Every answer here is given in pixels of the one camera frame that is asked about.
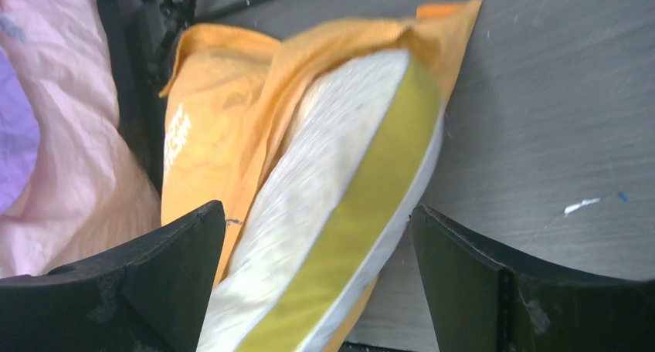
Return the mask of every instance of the scratch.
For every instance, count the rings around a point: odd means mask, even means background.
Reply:
[[[122,272],[112,273],[96,280],[100,294],[100,304],[87,313],[87,318],[94,323],[106,323],[111,320],[118,309],[117,292]]]
[[[552,225],[554,225],[555,222],[557,222],[557,221],[560,219],[560,217],[561,217],[561,216],[558,215],[557,217],[553,218],[553,220],[551,221],[551,223],[549,223],[549,224],[547,224],[546,226],[544,226],[544,228],[542,228],[541,230],[535,232],[535,235],[532,236],[532,238],[531,238],[530,240],[528,240],[528,242],[526,242],[525,244],[523,244],[523,246],[522,246],[519,250],[523,250],[523,248],[525,248],[526,246],[530,245],[530,243],[531,243],[532,241],[534,241],[534,240],[537,238],[537,236],[539,236],[539,234],[541,234],[541,233],[542,233],[543,231],[545,231],[547,228],[549,228],[549,227],[551,227]]]
[[[548,314],[546,311],[544,311],[541,308],[541,304],[539,303],[538,300],[531,300],[531,301],[526,301],[525,298],[523,297],[523,293],[521,292],[521,289],[518,290],[518,296],[521,299],[521,302],[523,303],[523,307],[525,308],[525,312],[528,313],[528,316],[530,317],[530,322],[532,323],[532,327],[535,329],[535,333],[537,335],[541,335],[548,331],[548,327],[551,326],[551,320],[548,318]]]
[[[226,224],[228,226],[232,223],[236,223],[237,225],[243,225],[243,221],[240,221],[239,219],[232,219],[232,218],[226,219]]]
[[[632,77],[632,74],[630,74],[630,75],[626,78],[626,81],[623,82],[623,85],[621,86],[621,88],[619,88],[619,93],[622,93],[622,92],[623,92],[623,89],[626,88],[626,84],[628,84],[628,81],[630,81],[630,77]]]
[[[532,25],[533,25],[533,26],[537,26],[537,25],[538,25],[539,16],[541,16],[541,12],[544,11],[544,7],[546,7],[547,4],[548,4],[548,0],[544,0],[544,1],[541,3],[541,7],[539,8],[539,11],[537,12],[537,16],[535,16],[535,18],[532,19]]]

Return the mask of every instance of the pillow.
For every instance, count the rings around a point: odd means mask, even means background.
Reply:
[[[0,273],[41,275],[159,227],[157,193],[117,131],[96,0],[0,0],[0,13],[40,131],[29,181],[0,214]]]
[[[432,176],[445,106],[408,51],[350,60],[311,85],[305,107],[212,292],[198,351],[323,350]]]

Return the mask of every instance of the gray floor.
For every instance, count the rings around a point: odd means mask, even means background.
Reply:
[[[278,0],[221,23],[288,37],[327,19],[411,16],[434,1],[452,0]],[[484,0],[424,201],[564,266],[654,277],[653,1]],[[134,11],[129,0],[124,11]],[[601,200],[565,214],[591,198]],[[411,245],[406,236],[382,270],[349,340],[438,350]]]

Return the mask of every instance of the orange bag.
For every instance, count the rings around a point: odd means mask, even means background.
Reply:
[[[222,201],[228,227],[218,284],[258,188],[300,122],[296,105],[314,78],[352,57],[402,47],[430,69],[447,101],[480,3],[422,6],[419,19],[337,20],[284,42],[225,25],[192,26],[161,91],[168,95],[162,224]]]

